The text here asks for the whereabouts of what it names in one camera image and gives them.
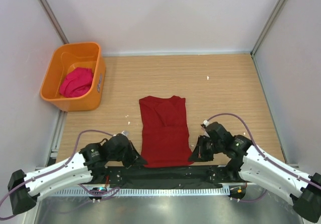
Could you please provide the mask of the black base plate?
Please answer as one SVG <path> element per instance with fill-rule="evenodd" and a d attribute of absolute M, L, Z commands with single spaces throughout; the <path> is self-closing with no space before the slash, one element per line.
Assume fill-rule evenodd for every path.
<path fill-rule="evenodd" d="M 109 179 L 111 188 L 121 189 L 211 189 L 224 183 L 244 183 L 237 172 L 225 166 L 196 165 L 181 167 L 146 168 L 109 166 L 83 185 L 104 184 Z"/>

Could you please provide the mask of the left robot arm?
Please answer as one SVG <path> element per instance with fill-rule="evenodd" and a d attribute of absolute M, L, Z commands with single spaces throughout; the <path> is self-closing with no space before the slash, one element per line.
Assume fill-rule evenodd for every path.
<path fill-rule="evenodd" d="M 15 171 L 8 183 L 14 215 L 29 211 L 37 202 L 64 188 L 78 184 L 100 184 L 106 179 L 105 165 L 121 162 L 125 168 L 143 166 L 140 156 L 124 134 L 86 145 L 70 158 L 38 171 Z"/>

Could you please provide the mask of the aluminium rail frame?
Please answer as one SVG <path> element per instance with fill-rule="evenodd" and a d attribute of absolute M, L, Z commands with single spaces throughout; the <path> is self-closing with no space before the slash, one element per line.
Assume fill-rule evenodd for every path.
<path fill-rule="evenodd" d="M 265 176 L 268 179 L 277 179 L 280 177 L 285 177 L 286 179 L 290 177 L 296 178 L 298 175 L 298 172 L 290 166 L 284 163 L 271 163 L 269 160 L 259 160 L 255 162 L 254 166 L 249 166 L 246 163 L 236 165 L 235 162 L 230 161 L 225 168 L 229 172 L 237 172 L 245 182 L 249 181 L 247 175 L 254 175 L 255 177 Z"/>

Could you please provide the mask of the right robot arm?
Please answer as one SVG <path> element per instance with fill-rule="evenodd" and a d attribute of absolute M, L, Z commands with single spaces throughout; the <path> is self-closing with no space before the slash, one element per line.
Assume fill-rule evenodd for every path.
<path fill-rule="evenodd" d="M 303 219 L 316 223 L 320 218 L 320 174 L 309 175 L 273 156 L 243 135 L 232 135 L 220 123 L 202 125 L 190 162 L 208 162 L 223 153 L 230 158 L 224 174 L 230 181 L 255 183 L 276 194 Z"/>

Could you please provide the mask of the pink t-shirt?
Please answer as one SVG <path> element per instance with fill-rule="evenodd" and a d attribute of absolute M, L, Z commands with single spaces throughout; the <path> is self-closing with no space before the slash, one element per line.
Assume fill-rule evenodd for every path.
<path fill-rule="evenodd" d="M 90 68 L 77 67 L 66 75 L 59 93 L 66 98 L 83 96 L 90 90 L 92 81 L 93 73 Z"/>

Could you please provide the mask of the dark red t-shirt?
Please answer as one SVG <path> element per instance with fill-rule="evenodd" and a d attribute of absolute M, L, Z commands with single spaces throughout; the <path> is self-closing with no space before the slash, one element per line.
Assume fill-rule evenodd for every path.
<path fill-rule="evenodd" d="M 147 96 L 139 100 L 142 120 L 141 156 L 147 168 L 177 167 L 189 161 L 186 99 Z"/>

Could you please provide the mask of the orange plastic bin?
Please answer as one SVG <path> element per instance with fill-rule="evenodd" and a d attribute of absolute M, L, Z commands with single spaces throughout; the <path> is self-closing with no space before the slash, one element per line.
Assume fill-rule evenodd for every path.
<path fill-rule="evenodd" d="M 91 86 L 82 96 L 65 97 L 60 94 L 60 87 L 66 76 L 77 68 L 91 70 L 93 74 Z M 65 44 L 53 53 L 40 96 L 62 111 L 94 110 L 101 102 L 105 72 L 106 65 L 99 44 L 95 42 Z"/>

